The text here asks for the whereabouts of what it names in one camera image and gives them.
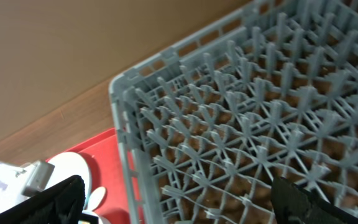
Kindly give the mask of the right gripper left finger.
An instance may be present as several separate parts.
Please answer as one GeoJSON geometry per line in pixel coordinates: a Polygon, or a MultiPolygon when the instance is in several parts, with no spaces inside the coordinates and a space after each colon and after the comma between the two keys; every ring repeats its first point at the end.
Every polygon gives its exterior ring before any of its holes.
{"type": "Polygon", "coordinates": [[[77,224],[84,204],[84,180],[73,175],[0,213],[0,224],[77,224]]]}

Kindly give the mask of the white plastic spoon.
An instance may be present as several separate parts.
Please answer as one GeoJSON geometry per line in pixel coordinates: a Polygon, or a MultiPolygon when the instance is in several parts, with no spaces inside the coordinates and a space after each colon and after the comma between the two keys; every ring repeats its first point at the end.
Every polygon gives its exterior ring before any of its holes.
{"type": "Polygon", "coordinates": [[[87,211],[96,210],[104,200],[106,196],[107,189],[103,186],[95,189],[90,195],[88,200],[88,205],[86,207],[87,211]]]}

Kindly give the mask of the light blue bowl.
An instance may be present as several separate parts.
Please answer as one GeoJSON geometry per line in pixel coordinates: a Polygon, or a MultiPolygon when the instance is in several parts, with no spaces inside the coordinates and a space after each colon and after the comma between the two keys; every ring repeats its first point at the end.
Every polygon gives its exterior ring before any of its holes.
{"type": "Polygon", "coordinates": [[[111,224],[106,218],[87,210],[83,210],[78,224],[111,224]]]}

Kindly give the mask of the light blue plate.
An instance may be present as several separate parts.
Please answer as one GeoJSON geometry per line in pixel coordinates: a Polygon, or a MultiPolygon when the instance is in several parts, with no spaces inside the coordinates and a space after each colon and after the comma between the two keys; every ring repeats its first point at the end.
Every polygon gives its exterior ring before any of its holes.
{"type": "Polygon", "coordinates": [[[54,166],[54,170],[45,189],[53,187],[73,175],[79,175],[85,183],[84,207],[86,207],[91,193],[92,176],[84,157],[76,152],[63,152],[49,159],[48,163],[54,166]]]}

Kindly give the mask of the red serving tray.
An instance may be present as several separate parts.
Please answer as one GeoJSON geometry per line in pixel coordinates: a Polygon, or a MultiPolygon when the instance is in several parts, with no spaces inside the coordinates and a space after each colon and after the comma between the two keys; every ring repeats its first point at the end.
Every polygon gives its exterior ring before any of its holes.
{"type": "Polygon", "coordinates": [[[63,152],[76,152],[84,157],[91,170],[91,193],[100,186],[107,189],[101,205],[93,212],[112,224],[130,224],[116,130],[111,128],[63,152]]]}

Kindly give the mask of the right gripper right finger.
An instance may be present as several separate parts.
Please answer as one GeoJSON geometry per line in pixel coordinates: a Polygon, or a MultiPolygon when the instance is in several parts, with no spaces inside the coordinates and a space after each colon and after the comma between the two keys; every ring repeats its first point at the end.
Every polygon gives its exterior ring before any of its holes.
{"type": "Polygon", "coordinates": [[[358,224],[358,218],[283,177],[272,182],[270,200],[278,224],[358,224]]]}

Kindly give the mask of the grey dishwasher rack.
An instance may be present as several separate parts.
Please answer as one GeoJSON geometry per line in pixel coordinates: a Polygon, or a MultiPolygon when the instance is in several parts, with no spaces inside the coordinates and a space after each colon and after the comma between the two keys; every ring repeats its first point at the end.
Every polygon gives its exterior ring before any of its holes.
{"type": "Polygon", "coordinates": [[[273,223],[277,176],[358,218],[358,1],[252,1],[109,95],[131,223],[273,223]]]}

